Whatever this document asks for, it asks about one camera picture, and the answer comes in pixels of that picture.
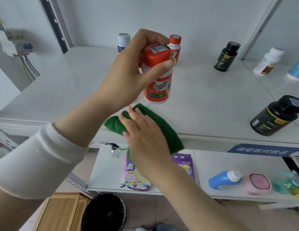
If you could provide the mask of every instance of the soap dispenser pump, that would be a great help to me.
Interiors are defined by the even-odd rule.
[[[119,146],[115,143],[104,143],[105,145],[111,145],[110,153],[114,158],[118,158],[120,156]]]

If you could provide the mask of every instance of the green scrub sponge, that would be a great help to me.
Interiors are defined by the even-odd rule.
[[[184,145],[180,140],[180,138],[177,136],[177,134],[172,129],[172,127],[162,117],[158,116],[153,111],[151,111],[150,109],[148,109],[147,107],[145,107],[140,103],[137,104],[135,107],[133,107],[133,109],[135,108],[139,108],[144,115],[148,115],[151,119],[153,119],[157,123],[157,125],[160,127],[163,135],[167,140],[171,155],[184,149]],[[131,119],[127,111],[123,111],[122,114],[126,118]],[[123,135],[123,132],[127,131],[124,125],[118,119],[118,116],[110,117],[108,120],[105,121],[104,125],[110,131],[120,135]],[[127,154],[128,154],[128,158],[130,159],[129,149],[127,151]]]

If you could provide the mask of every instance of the orange bottle cap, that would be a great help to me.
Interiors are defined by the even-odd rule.
[[[179,35],[170,35],[170,43],[174,45],[179,45],[182,41],[182,37]]]
[[[153,67],[160,62],[171,59],[171,49],[167,45],[160,45],[158,43],[147,46],[144,49],[143,60],[144,64]]]

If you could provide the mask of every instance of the detergent package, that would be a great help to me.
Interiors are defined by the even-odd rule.
[[[175,153],[172,155],[172,159],[178,166],[183,167],[187,174],[194,180],[193,164],[190,154]]]
[[[134,164],[126,156],[126,166],[124,172],[124,182],[121,183],[120,187],[127,186],[131,190],[136,191],[149,191],[150,186],[136,179],[132,173],[136,169]]]

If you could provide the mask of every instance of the blue detergent bottle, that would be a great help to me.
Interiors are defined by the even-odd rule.
[[[224,171],[208,180],[208,184],[215,190],[224,190],[240,183],[242,178],[238,170]]]

